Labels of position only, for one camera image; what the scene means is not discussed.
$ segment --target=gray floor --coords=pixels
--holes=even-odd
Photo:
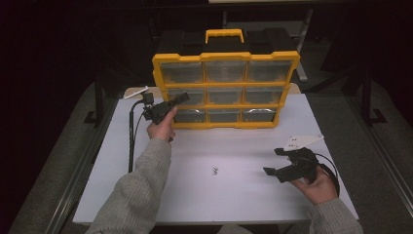
[[[302,63],[309,77],[301,83],[295,77],[293,82],[303,89],[313,87],[332,74],[320,71],[328,50],[328,42],[306,42],[303,47]],[[340,89],[346,80],[340,80],[317,94],[308,94],[308,100],[318,120],[321,132],[340,172],[340,175],[355,204],[364,233],[412,233],[413,219],[406,209],[400,193],[394,186],[387,170],[389,161],[383,160],[383,150],[390,153],[391,162],[399,170],[409,187],[413,187],[413,131],[394,108],[386,91],[373,83],[372,108],[380,109],[387,124],[375,124],[372,128],[360,120],[359,95],[344,97]],[[106,118],[116,101],[105,99]],[[37,178],[10,233],[84,233],[86,226],[74,224],[71,217],[75,204],[63,206],[68,199],[64,194],[80,198],[87,181],[87,173],[93,164],[88,164],[83,176],[73,176],[79,169],[79,162],[92,160],[95,149],[103,138],[106,126],[94,128],[84,124],[89,111],[94,110],[94,86],[90,86],[80,98],[72,116],[56,143],[44,170]],[[67,191],[67,185],[77,178],[77,189]],[[68,219],[52,223],[55,210],[68,214]],[[53,228],[61,224],[61,230]],[[288,233],[308,233],[309,222],[296,223]],[[287,224],[280,225],[284,231]]]

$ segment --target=wire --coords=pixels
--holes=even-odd
[[[140,119],[142,118],[142,116],[143,116],[143,112],[140,114],[139,120],[137,120],[137,124],[136,124],[136,127],[135,127],[135,129],[134,129],[133,146],[134,146],[134,144],[136,143],[137,126],[139,126]]]
[[[313,160],[311,160],[311,159],[303,158],[303,157],[297,157],[297,159],[303,160],[303,161],[307,161],[307,162],[310,162],[310,163],[313,163],[313,164],[318,164],[318,163],[319,163],[319,162],[317,162],[317,161],[313,161]]]
[[[316,154],[316,155],[321,156],[321,157],[323,157],[324,159],[326,159],[326,160],[333,166],[334,172],[335,172],[335,174],[336,174],[336,177],[338,177],[337,168],[335,167],[335,165],[333,164],[333,162],[331,162],[331,160],[329,160],[329,159],[328,159],[327,157],[325,157],[324,155],[321,155],[321,154]]]
[[[128,168],[128,172],[131,173],[131,171],[133,170],[133,155],[134,155],[134,144],[135,144],[135,136],[136,136],[136,131],[137,131],[137,126],[139,125],[140,122],[140,118],[142,116],[139,117],[139,122],[136,125],[136,129],[133,132],[133,110],[134,108],[140,104],[145,102],[145,98],[135,102],[133,104],[133,106],[131,107],[131,112],[130,112],[130,129],[129,129],[129,133],[130,133],[130,159],[129,159],[129,168]]]

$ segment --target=yellow storage organizer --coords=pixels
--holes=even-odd
[[[164,100],[188,93],[178,129],[274,128],[300,56],[283,28],[166,31],[153,57]]]

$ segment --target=organizer handle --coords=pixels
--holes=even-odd
[[[209,37],[217,36],[239,36],[244,42],[243,32],[240,29],[210,29],[206,31],[206,44]]]

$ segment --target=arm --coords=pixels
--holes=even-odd
[[[362,233],[361,225],[339,198],[314,206],[310,211],[315,233]]]
[[[311,184],[291,181],[315,206],[310,211],[311,233],[362,233],[362,228],[346,205],[338,198],[328,174],[317,167],[317,179]]]
[[[149,233],[155,225],[167,182],[175,133],[170,126],[176,109],[160,125],[151,124],[151,138],[135,162],[135,170],[116,183],[87,233]]]

